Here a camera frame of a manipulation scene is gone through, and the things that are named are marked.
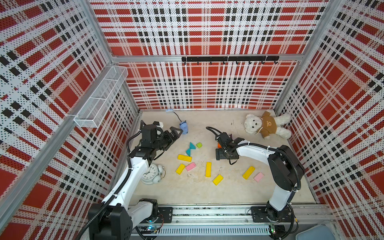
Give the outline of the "pink block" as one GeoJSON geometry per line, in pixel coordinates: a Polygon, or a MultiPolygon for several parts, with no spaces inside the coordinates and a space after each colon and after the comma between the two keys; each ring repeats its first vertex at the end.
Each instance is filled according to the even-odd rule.
{"type": "Polygon", "coordinates": [[[190,163],[189,165],[186,166],[186,170],[189,172],[192,169],[194,169],[197,165],[195,163],[190,163]]]}
{"type": "Polygon", "coordinates": [[[258,182],[260,182],[262,179],[263,179],[263,177],[264,177],[265,175],[263,174],[263,173],[258,173],[255,177],[254,177],[254,180],[258,183],[258,182]]]}

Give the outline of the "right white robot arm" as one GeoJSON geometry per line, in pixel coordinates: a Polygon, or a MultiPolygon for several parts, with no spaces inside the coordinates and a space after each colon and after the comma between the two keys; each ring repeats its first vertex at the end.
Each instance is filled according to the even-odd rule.
{"type": "Polygon", "coordinates": [[[266,218],[277,223],[283,218],[284,209],[302,188],[305,169],[290,147],[271,148],[251,143],[243,138],[232,139],[227,133],[216,134],[221,146],[216,149],[216,160],[228,160],[234,165],[240,157],[247,157],[269,166],[276,184],[273,195],[266,204],[266,218]]]}

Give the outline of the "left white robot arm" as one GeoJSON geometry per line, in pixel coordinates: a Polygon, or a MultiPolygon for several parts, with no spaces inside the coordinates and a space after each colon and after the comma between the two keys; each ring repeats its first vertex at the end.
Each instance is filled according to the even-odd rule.
{"type": "Polygon", "coordinates": [[[91,205],[88,222],[80,230],[77,239],[89,233],[91,240],[127,240],[142,221],[155,222],[159,214],[157,200],[141,199],[135,206],[129,203],[142,176],[156,159],[157,151],[165,152],[178,140],[182,129],[170,127],[163,130],[161,122],[141,122],[135,136],[141,136],[139,144],[128,151],[123,175],[100,204],[91,205]]]}

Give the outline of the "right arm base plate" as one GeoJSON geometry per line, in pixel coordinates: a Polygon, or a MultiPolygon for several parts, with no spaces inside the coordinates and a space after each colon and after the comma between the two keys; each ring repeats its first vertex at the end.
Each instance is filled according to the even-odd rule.
{"type": "Polygon", "coordinates": [[[293,214],[288,206],[282,211],[276,211],[274,208],[251,207],[251,216],[254,223],[288,223],[293,214]]]}

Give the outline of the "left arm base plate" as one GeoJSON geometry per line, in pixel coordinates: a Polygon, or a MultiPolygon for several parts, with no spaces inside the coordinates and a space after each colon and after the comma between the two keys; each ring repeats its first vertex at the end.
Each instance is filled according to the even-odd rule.
{"type": "Polygon", "coordinates": [[[151,224],[170,224],[173,219],[173,207],[159,207],[157,216],[148,221],[151,224]]]}

